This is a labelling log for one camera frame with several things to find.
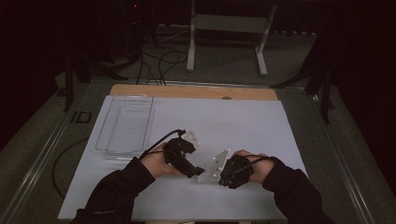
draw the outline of forearm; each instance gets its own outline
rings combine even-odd
[[[72,223],[130,223],[134,198],[155,179],[134,158],[122,171],[115,171],[96,186],[85,209]]]
[[[318,190],[301,170],[278,161],[262,186],[275,194],[276,206],[289,223],[333,223],[322,211]]]

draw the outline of dark background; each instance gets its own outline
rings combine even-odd
[[[261,15],[262,1],[203,1],[200,12]],[[118,54],[111,41],[119,8],[127,1],[2,1],[0,6],[0,148],[58,90],[54,77],[64,70],[64,46],[101,60]],[[155,22],[189,24],[190,1],[153,1]],[[141,17],[150,18],[142,8]],[[390,1],[281,1],[272,31],[318,38],[307,60],[329,62],[332,84],[342,94],[379,168],[396,192],[396,6]]]

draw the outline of gray carpet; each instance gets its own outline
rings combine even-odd
[[[201,40],[197,46],[194,72],[187,73],[186,64],[181,63],[172,68],[164,77],[170,83],[182,81],[253,86],[274,84],[298,73],[314,39],[312,36],[271,35],[267,48],[264,50],[269,71],[266,78],[260,77],[258,74],[254,51],[250,48],[253,46],[253,42],[247,42],[247,44],[244,43],[237,47],[220,44],[221,47],[217,48],[211,46],[213,45],[211,41]],[[183,43],[188,42],[182,36],[174,42],[162,42],[162,46],[166,44],[169,47],[187,51],[187,44],[183,45]],[[145,52],[156,57],[161,57],[169,50],[149,49],[151,47],[151,43],[148,43]],[[166,60],[177,59],[176,54],[169,56],[166,57]],[[151,72],[158,79],[158,60],[146,56],[144,61],[150,64]],[[166,70],[166,66],[169,64],[163,64],[163,71]],[[126,82],[134,83],[138,71],[139,64],[135,64],[121,74],[130,78]],[[149,69],[145,67],[142,72],[143,79],[146,79],[148,71]],[[49,162],[44,167],[43,173],[26,203],[22,204],[15,223],[64,223],[64,221],[57,220],[62,198],[51,183],[52,164],[65,148],[89,137],[101,104],[114,83],[117,82],[96,73],[92,84],[79,86],[86,92],[73,108],[73,112],[74,110],[92,112],[93,119],[90,123],[67,124],[53,154],[49,157]],[[303,85],[304,81],[295,84],[297,87]],[[322,194],[324,210],[336,223],[361,223],[345,181],[335,165],[336,158],[332,152],[332,142],[326,137],[326,130],[318,121],[314,110],[316,105],[312,105],[311,100],[298,89],[277,91],[277,95],[287,112],[309,177]],[[330,110],[331,125],[326,127],[332,130],[375,222],[395,223],[395,198],[383,176],[379,173],[367,145],[336,89],[332,90],[332,103],[334,109]],[[2,178],[0,211],[2,213],[11,201],[24,174],[34,162],[41,148],[46,145],[57,122],[65,117],[63,106],[63,98],[51,97],[0,152],[0,176]],[[55,174],[61,191],[67,191],[84,146],[85,143],[81,143],[72,147],[59,160]]]

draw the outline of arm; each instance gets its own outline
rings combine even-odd
[[[153,151],[162,151],[162,146]],[[122,171],[103,178],[93,190],[85,209],[78,209],[72,224],[131,223],[134,198],[161,175],[178,175],[165,164],[163,153],[133,158]]]
[[[235,154],[251,155],[245,150]],[[260,183],[263,188],[274,193],[276,206],[290,224],[334,223],[322,210],[320,193],[301,170],[293,170],[278,159],[259,161],[253,164],[253,170],[249,182]]]

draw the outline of hand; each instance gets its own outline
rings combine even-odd
[[[250,152],[248,152],[244,149],[236,151],[234,153],[234,155],[246,157],[250,161],[255,161],[262,156],[267,156],[263,153],[259,154],[258,156],[255,156],[254,154],[251,154]],[[275,165],[275,163],[273,161],[269,161],[269,160],[264,160],[264,161],[259,161],[259,162],[254,163],[253,164],[254,173],[252,175],[250,175],[248,181],[262,184],[262,182],[264,182],[265,177],[268,176],[268,174],[271,172],[274,165]]]
[[[146,166],[154,178],[160,177],[162,175],[181,175],[179,170],[165,163],[163,145],[165,145],[165,143],[162,143],[158,147],[154,148],[151,151],[154,153],[149,153],[140,162]]]

